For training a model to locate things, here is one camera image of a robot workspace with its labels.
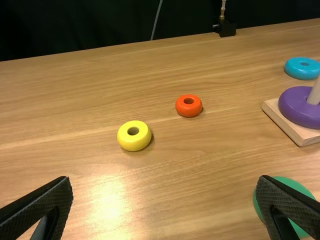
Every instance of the wooden base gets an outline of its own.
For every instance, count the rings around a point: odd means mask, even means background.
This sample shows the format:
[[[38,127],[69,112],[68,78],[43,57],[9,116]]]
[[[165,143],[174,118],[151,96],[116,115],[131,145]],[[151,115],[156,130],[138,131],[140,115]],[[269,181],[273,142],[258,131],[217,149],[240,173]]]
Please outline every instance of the wooden base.
[[[267,100],[262,110],[277,124],[298,146],[303,147],[320,142],[320,130],[299,126],[286,119],[278,108],[279,98]]]

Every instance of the wooden stacking toy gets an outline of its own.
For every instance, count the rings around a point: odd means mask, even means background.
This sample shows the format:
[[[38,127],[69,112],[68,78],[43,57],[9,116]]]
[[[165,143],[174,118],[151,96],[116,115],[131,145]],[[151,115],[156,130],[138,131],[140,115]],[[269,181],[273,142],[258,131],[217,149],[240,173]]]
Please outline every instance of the wooden stacking toy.
[[[295,86],[279,98],[267,100],[262,110],[298,145],[320,142],[320,77],[313,87]]]

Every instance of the black wall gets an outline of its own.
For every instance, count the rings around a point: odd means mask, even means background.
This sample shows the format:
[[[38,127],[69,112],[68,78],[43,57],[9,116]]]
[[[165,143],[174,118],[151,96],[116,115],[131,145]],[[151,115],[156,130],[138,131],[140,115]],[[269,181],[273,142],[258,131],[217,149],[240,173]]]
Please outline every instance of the black wall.
[[[159,0],[0,0],[0,61],[150,40]],[[221,0],[163,0],[154,39],[212,31]],[[320,17],[320,0],[227,0],[239,28]]]

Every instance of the yellow ring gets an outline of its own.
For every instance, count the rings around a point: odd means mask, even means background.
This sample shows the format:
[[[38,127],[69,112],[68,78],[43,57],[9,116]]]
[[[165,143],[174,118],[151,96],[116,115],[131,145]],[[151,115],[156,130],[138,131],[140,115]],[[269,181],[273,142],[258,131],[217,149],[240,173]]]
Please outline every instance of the yellow ring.
[[[123,124],[117,134],[120,146],[130,152],[144,149],[151,140],[151,130],[143,121],[128,121]]]

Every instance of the white cable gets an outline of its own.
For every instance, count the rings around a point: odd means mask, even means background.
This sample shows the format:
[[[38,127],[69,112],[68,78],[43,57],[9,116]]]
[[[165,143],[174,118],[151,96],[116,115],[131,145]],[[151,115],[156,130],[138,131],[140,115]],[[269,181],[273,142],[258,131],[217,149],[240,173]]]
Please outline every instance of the white cable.
[[[221,5],[221,9],[220,9],[220,17],[219,17],[220,20],[225,19],[226,2],[227,2],[227,0],[222,0],[222,5]]]
[[[154,35],[155,35],[156,27],[157,27],[157,22],[158,22],[158,17],[159,17],[159,13],[160,13],[163,1],[164,0],[160,0],[159,1],[159,6],[158,6],[158,10],[156,11],[156,15],[155,15],[154,23],[153,23],[153,29],[152,29],[152,34],[151,34],[150,41],[152,41],[154,39]]]

